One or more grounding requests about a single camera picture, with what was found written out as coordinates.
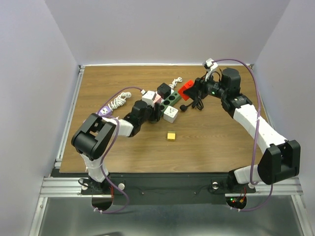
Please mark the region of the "red cube socket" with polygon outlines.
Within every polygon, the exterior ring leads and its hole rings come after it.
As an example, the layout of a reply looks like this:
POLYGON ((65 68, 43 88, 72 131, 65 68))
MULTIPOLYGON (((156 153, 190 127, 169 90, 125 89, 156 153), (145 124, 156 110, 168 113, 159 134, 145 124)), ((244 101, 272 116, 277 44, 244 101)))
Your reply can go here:
POLYGON ((193 80, 189 80, 188 82, 186 82, 179 90, 178 90, 178 93, 179 95, 185 100, 187 101, 189 99, 189 96, 186 95, 184 92, 191 88, 194 84, 194 81, 193 80))

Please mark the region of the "purple power strip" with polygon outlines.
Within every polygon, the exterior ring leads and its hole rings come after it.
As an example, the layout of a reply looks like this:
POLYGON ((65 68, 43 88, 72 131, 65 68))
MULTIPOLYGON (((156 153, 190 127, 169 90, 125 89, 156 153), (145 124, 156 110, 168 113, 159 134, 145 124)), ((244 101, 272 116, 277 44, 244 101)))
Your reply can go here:
POLYGON ((104 106, 97 112, 99 116, 110 116, 112 115, 113 110, 109 106, 104 106))

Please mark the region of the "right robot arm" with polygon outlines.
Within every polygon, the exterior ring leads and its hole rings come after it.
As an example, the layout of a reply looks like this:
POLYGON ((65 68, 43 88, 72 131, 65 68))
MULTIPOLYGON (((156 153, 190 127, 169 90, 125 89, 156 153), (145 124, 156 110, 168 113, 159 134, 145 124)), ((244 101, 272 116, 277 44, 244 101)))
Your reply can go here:
POLYGON ((203 77, 187 82, 179 94, 184 100, 192 99, 193 108, 201 105, 208 95, 220 99, 223 109, 253 138, 253 148, 260 148, 262 152, 258 164, 251 163, 229 172, 227 188, 237 192, 244 184, 254 186, 263 182, 272 185, 297 176, 300 171, 300 144, 279 134, 261 117, 251 100, 241 93, 238 70, 226 68, 219 71, 218 81, 214 80, 213 74, 209 71, 203 77))

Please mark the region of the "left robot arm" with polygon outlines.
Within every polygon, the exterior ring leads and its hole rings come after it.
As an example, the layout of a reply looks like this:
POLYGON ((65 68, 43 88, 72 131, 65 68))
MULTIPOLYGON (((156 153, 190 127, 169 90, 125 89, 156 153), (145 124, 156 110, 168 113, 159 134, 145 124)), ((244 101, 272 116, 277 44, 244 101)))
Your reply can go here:
POLYGON ((118 136, 135 136, 143 123, 158 122, 160 117, 159 103, 149 105, 142 100, 137 100, 123 119, 90 114, 71 139, 71 145, 83 158, 88 171, 88 182, 81 185, 99 194, 106 193, 110 188, 106 179, 109 172, 104 166, 104 158, 110 149, 108 146, 112 147, 118 136))

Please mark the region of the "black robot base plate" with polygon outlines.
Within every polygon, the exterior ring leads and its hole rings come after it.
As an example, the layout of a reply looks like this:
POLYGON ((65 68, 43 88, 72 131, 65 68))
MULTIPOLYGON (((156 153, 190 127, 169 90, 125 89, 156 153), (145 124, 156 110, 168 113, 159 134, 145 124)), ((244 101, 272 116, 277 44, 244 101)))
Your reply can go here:
POLYGON ((221 173, 111 173, 110 180, 97 184, 89 177, 79 179, 83 195, 91 195, 93 204, 130 205, 224 205, 228 194, 255 193, 245 184, 221 173))

